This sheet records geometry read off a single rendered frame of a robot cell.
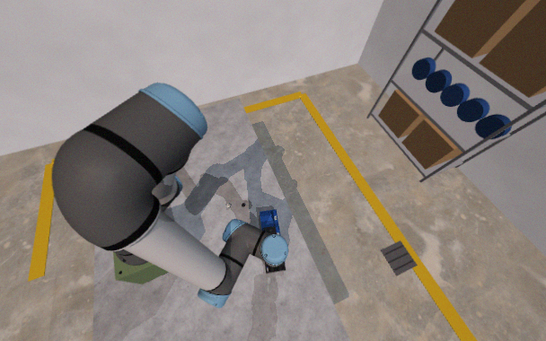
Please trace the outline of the blue rack of bins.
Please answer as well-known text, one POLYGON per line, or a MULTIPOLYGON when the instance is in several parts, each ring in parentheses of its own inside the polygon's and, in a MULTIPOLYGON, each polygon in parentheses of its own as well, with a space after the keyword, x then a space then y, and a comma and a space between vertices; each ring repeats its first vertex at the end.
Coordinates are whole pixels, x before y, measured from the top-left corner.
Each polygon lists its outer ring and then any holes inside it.
POLYGON ((264 231, 265 227, 275 226, 277 234, 280 235, 278 219, 277 219, 277 209, 261 211, 260 212, 260 223, 261 229, 264 231))

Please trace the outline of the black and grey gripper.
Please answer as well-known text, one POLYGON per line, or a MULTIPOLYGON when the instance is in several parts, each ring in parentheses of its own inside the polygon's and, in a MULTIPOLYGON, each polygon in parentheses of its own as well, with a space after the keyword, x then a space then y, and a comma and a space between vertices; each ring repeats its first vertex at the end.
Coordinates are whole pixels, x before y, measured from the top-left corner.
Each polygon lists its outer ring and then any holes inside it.
POLYGON ((265 262, 266 274, 268 273, 267 267, 269 268, 269 273, 278 272, 278 271, 286 271, 285 261, 284 261, 281 265, 279 265, 279 266, 277 266, 277 267, 269 266, 269 265, 265 262), (281 269, 282 269, 282 270, 281 270, 281 269), (277 271, 276 271, 276 270, 277 270, 277 271))

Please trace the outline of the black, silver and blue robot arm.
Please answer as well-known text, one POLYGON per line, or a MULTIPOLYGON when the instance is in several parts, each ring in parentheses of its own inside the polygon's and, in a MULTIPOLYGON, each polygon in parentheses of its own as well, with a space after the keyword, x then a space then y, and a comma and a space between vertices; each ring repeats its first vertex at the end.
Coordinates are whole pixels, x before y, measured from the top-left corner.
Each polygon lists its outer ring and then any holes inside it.
POLYGON ((169 84, 138 91, 61 145, 51 176, 58 208, 90 243, 131 266, 150 262, 201 288, 201 300, 222 308, 248 256, 277 267, 287 258, 287 242, 275 226, 263 231, 233 219, 217 256, 164 213, 182 191, 175 172, 203 139, 207 122, 169 84))

